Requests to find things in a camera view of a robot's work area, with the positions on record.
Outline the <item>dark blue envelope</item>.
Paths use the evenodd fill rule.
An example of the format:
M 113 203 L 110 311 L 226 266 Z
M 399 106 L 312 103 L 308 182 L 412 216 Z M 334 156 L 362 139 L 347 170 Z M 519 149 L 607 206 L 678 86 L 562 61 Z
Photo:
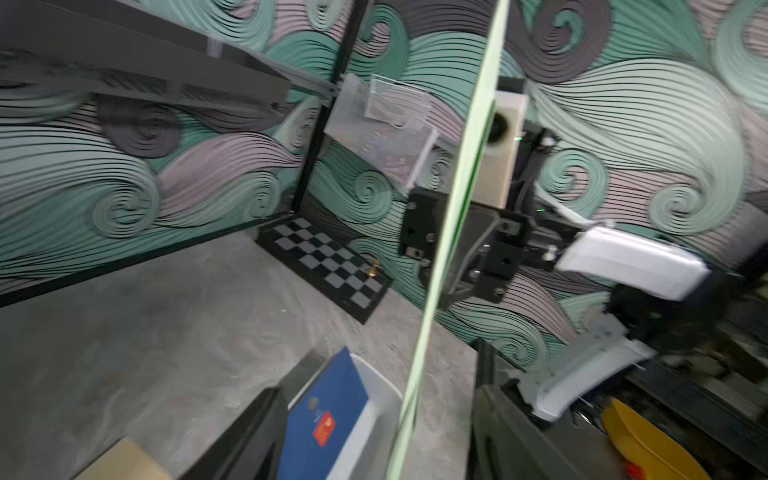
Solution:
M 350 352 L 342 348 L 289 411 L 280 479 L 325 479 L 368 402 Z

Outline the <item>light green envelope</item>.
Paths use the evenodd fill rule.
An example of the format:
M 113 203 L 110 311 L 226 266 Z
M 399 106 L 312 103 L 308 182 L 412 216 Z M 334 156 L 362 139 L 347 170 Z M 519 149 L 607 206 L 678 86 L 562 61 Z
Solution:
M 464 133 L 455 157 L 451 191 L 447 198 L 435 257 L 432 261 L 432 277 L 427 288 L 419 335 L 404 390 L 396 436 L 385 473 L 387 479 L 398 479 L 401 476 L 409 443 L 415 429 L 426 355 L 439 298 L 456 253 L 476 183 L 476 174 L 482 161 L 490 125 L 495 114 L 495 91 L 510 5 L 509 0 L 496 3 L 483 61 L 469 105 Z

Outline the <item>tan kraft envelope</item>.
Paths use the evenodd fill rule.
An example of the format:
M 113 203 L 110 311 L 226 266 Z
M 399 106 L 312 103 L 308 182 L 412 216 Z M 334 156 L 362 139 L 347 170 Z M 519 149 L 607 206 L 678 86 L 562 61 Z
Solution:
M 84 467 L 74 480 L 172 480 L 134 440 L 122 438 Z

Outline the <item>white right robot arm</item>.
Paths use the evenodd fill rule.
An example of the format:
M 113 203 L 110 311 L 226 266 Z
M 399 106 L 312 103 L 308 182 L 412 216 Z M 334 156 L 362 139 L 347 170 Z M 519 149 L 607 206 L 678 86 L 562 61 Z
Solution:
M 454 241 L 441 309 L 471 297 L 502 301 L 521 267 L 612 282 L 585 331 L 518 381 L 530 414 L 547 423 L 630 367 L 704 343 L 740 283 L 674 244 L 586 222 L 564 207 L 535 208 L 526 192 L 510 210 L 471 204 Z

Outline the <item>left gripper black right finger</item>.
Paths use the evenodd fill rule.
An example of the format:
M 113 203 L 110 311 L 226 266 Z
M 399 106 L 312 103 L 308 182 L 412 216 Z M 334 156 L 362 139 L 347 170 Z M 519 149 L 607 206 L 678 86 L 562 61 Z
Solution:
M 494 385 L 475 390 L 468 479 L 574 479 L 576 467 Z

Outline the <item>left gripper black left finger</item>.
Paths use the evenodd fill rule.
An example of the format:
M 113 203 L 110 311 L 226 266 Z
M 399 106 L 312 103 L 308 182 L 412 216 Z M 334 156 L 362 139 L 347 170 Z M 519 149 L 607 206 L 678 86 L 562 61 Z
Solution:
M 264 389 L 181 480 L 276 479 L 287 421 L 288 404 L 282 390 Z

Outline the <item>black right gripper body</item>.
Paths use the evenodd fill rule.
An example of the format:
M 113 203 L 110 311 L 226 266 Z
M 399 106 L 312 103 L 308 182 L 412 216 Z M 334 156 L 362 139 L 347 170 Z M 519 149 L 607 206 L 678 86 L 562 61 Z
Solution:
M 417 278 L 429 286 L 448 195 L 417 187 L 408 197 L 399 237 L 400 253 L 420 263 Z M 551 271 L 583 228 L 530 198 L 521 209 L 472 202 L 454 234 L 438 307 L 478 297 L 499 303 L 522 266 Z

